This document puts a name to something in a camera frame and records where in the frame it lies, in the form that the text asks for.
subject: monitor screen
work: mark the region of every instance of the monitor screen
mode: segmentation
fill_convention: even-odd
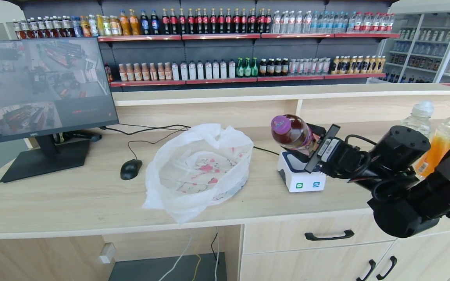
[[[116,123],[96,38],[0,41],[0,142]]]

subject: white plastic bag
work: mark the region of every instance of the white plastic bag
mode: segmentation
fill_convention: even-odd
[[[148,164],[143,208],[179,224],[232,197],[248,180],[253,142],[231,126],[202,124],[164,144]]]

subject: computer mouse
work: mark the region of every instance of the computer mouse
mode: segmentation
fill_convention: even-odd
[[[141,168],[141,160],[131,159],[126,161],[121,167],[121,178],[123,180],[130,180],[138,176],[138,172]]]

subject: gray floor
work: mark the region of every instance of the gray floor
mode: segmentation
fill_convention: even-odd
[[[200,257],[202,260],[199,263],[195,281],[213,281],[216,262],[213,254],[202,254]],[[120,261],[114,266],[109,281],[159,281],[173,267],[177,259],[178,257],[174,256],[150,260]],[[225,253],[220,253],[219,260],[216,270],[217,280],[227,281]],[[164,281],[191,281],[197,262],[196,255],[183,256],[175,269],[164,278]]]

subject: drawer handle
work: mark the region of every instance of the drawer handle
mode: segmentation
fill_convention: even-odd
[[[378,280],[385,279],[388,276],[388,274],[391,272],[391,270],[397,265],[397,258],[395,256],[391,256],[390,260],[391,260],[391,267],[390,267],[390,269],[383,276],[381,276],[381,274],[376,275],[376,279],[378,279]]]
[[[369,265],[371,266],[371,269],[369,270],[368,274],[366,274],[366,277],[364,277],[364,279],[361,279],[360,277],[358,277],[357,281],[366,281],[369,278],[369,275],[371,275],[371,272],[373,272],[373,270],[375,270],[375,268],[376,268],[376,263],[374,260],[370,260]]]
[[[316,237],[313,233],[307,232],[305,233],[305,238],[310,241],[324,241],[324,240],[339,240],[339,239],[347,239],[355,235],[355,233],[351,229],[347,229],[344,231],[345,235],[338,237],[328,237],[328,238],[320,238]]]

